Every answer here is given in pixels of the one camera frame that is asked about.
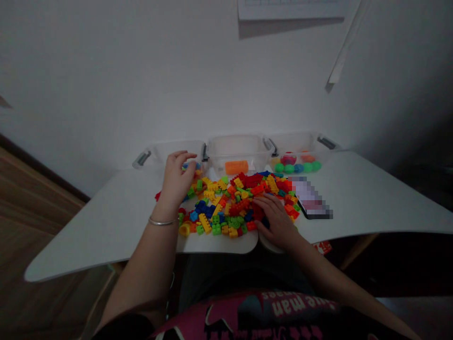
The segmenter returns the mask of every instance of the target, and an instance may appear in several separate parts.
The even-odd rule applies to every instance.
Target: clear plastic container
[[[151,144],[136,158],[132,166],[135,169],[141,169],[143,166],[163,164],[166,162],[168,155],[178,150],[187,150],[190,153],[196,153],[197,157],[191,159],[191,161],[195,160],[202,164],[204,146],[205,143],[202,140],[172,141]]]
[[[289,157],[295,157],[294,162],[297,164],[318,161],[324,165],[332,152],[341,150],[337,143],[313,131],[276,134],[269,136],[269,139],[276,149],[276,157],[270,161],[272,169],[277,159],[282,160],[286,152],[291,152]]]
[[[215,136],[208,139],[206,155],[218,177],[234,176],[226,172],[227,162],[247,161],[246,175],[264,171],[274,147],[262,133]]]

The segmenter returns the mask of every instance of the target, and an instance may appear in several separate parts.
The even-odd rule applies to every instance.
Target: white wall
[[[90,196],[151,142],[216,133],[313,129],[390,169],[452,112],[452,13],[373,0],[327,93],[351,16],[239,39],[233,0],[3,0],[0,133]]]

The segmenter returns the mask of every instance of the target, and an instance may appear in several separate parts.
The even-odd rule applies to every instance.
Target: silver bracelet
[[[148,222],[149,222],[150,224],[154,224],[154,225],[170,225],[170,224],[173,224],[173,223],[178,222],[178,221],[179,221],[179,217],[178,217],[176,220],[172,220],[172,221],[170,221],[170,222],[156,222],[156,221],[153,221],[153,220],[151,219],[151,216],[150,216],[149,219],[148,219]]]

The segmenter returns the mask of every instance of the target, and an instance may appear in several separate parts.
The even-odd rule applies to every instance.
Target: pixelated area
[[[292,183],[292,191],[296,193],[309,219],[333,218],[333,211],[306,177],[292,176],[288,177],[288,181]]]

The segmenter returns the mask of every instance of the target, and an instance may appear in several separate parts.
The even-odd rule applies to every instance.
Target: green ball
[[[305,163],[303,165],[303,172],[312,172],[313,171],[313,165],[311,163]]]
[[[285,165],[285,172],[286,173],[293,173],[294,172],[294,165],[291,165],[291,164]]]
[[[275,165],[275,172],[283,172],[283,169],[285,166],[282,163],[276,164]]]
[[[318,161],[314,161],[311,165],[313,166],[313,171],[318,171],[322,167],[322,164]]]

